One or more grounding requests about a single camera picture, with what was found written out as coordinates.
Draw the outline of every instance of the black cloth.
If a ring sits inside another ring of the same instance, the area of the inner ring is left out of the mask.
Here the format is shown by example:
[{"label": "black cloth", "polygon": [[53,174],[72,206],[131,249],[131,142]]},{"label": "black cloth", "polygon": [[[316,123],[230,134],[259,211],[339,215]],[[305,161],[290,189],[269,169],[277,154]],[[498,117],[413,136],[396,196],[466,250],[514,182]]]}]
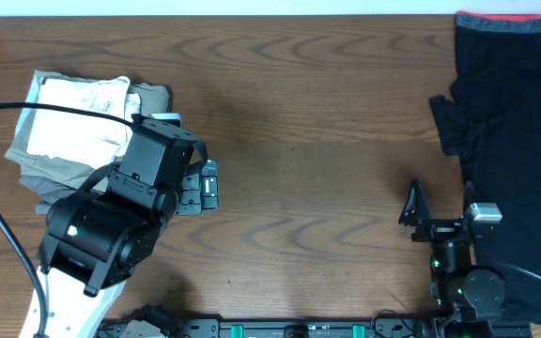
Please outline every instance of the black cloth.
[{"label": "black cloth", "polygon": [[505,279],[504,318],[541,323],[541,281],[502,263],[541,276],[541,20],[457,14],[456,70],[455,102],[429,102],[441,146],[503,215],[474,243],[477,262]]}]

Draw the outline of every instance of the white backdrop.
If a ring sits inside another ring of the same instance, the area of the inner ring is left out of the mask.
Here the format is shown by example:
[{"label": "white backdrop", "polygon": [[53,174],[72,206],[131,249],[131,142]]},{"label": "white backdrop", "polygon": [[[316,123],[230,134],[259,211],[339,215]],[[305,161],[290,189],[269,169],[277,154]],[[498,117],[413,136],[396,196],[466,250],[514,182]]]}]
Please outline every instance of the white backdrop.
[{"label": "white backdrop", "polygon": [[541,0],[0,0],[0,16],[541,13]]}]

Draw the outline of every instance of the wood grain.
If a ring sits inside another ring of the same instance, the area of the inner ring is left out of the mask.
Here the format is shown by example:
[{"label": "wood grain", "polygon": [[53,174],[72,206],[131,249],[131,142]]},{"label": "wood grain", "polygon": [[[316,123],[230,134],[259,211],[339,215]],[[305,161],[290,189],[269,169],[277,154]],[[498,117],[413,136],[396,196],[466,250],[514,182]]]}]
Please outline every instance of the wood grain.
[{"label": "wood grain", "polygon": [[[427,107],[456,77],[453,38],[450,16],[0,18],[0,101],[23,100],[35,69],[171,85],[218,161],[220,210],[175,218],[110,316],[415,312],[435,307],[428,247],[397,217],[414,177],[436,215],[460,211]],[[3,158],[17,115],[0,113],[0,208],[35,256],[38,198]],[[31,290],[0,234],[0,337]]]}]

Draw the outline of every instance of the folded gray cloth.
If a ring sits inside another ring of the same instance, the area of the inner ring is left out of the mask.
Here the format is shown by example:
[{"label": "folded gray cloth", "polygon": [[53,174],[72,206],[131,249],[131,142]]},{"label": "folded gray cloth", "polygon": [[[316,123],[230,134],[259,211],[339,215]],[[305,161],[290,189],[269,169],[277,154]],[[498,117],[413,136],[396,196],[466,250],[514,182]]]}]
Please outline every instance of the folded gray cloth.
[{"label": "folded gray cloth", "polygon": [[[27,102],[38,101],[40,87],[47,79],[88,83],[97,81],[71,78],[55,72],[36,70],[26,97]],[[139,94],[141,97],[140,113],[143,116],[166,113],[170,110],[171,98],[162,85],[132,84],[128,93]],[[41,196],[43,202],[37,205],[36,212],[37,214],[46,214],[55,201],[78,189],[94,172],[94,169],[84,163],[28,154],[26,148],[30,132],[33,129],[36,112],[35,109],[23,109],[16,125],[14,141],[5,157],[20,164],[20,173],[23,175],[20,184]],[[105,190],[106,184],[107,180],[104,179],[94,189],[102,192]]]}]

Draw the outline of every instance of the folded white cloth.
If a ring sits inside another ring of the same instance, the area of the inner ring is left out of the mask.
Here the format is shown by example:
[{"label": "folded white cloth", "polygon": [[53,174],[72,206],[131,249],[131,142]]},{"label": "folded white cloth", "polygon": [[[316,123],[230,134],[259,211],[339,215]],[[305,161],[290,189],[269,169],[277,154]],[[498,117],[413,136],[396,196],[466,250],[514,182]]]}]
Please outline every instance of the folded white cloth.
[{"label": "folded white cloth", "polygon": [[[131,81],[121,76],[95,83],[48,79],[41,86],[39,103],[107,114],[131,121],[139,113],[138,94],[127,94]],[[99,168],[121,156],[131,130],[117,122],[75,114],[39,110],[26,152],[77,161]]]}]

